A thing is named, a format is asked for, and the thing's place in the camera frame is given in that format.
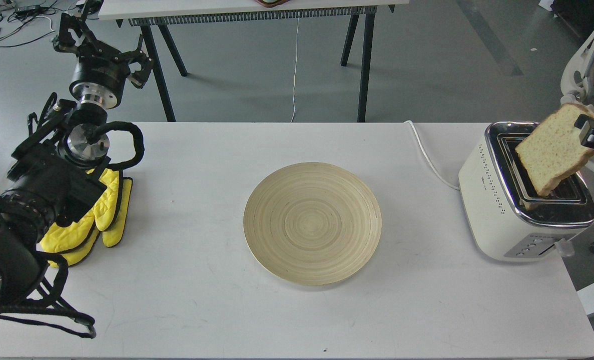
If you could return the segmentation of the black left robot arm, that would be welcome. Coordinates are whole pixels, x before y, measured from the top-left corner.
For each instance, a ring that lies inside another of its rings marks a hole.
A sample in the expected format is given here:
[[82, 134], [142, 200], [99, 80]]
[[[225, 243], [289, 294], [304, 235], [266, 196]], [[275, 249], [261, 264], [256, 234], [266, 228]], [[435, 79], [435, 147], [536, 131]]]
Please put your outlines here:
[[73, 100], [52, 94], [40, 116], [29, 114], [29, 137], [13, 151], [7, 173], [11, 186], [0, 194], [0, 319], [45, 326], [19, 314], [72, 319], [96, 336], [95, 319], [75, 310], [62, 296], [68, 276], [66, 259], [37, 249], [55, 224], [66, 227], [84, 218], [107, 186], [104, 171], [134, 167], [144, 157], [141, 130], [127, 121], [107, 121], [107, 110], [120, 105], [125, 82], [143, 88], [154, 61], [143, 51], [143, 36], [128, 52], [95, 37], [87, 15], [63, 13], [54, 49], [77, 57], [70, 92]]

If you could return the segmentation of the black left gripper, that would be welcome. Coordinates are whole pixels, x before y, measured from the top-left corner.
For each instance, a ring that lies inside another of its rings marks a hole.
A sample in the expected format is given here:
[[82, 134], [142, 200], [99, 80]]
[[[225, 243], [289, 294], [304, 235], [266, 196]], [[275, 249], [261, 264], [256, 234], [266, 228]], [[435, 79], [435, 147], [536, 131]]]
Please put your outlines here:
[[144, 36], [140, 35], [137, 48], [119, 52], [112, 61], [98, 57], [106, 53], [102, 41], [88, 28], [83, 17], [61, 13], [59, 30], [54, 36], [54, 50], [71, 53], [77, 58], [70, 93], [78, 101], [85, 94], [99, 94], [104, 109], [121, 104], [125, 82], [143, 89], [154, 66], [154, 61], [143, 50]]

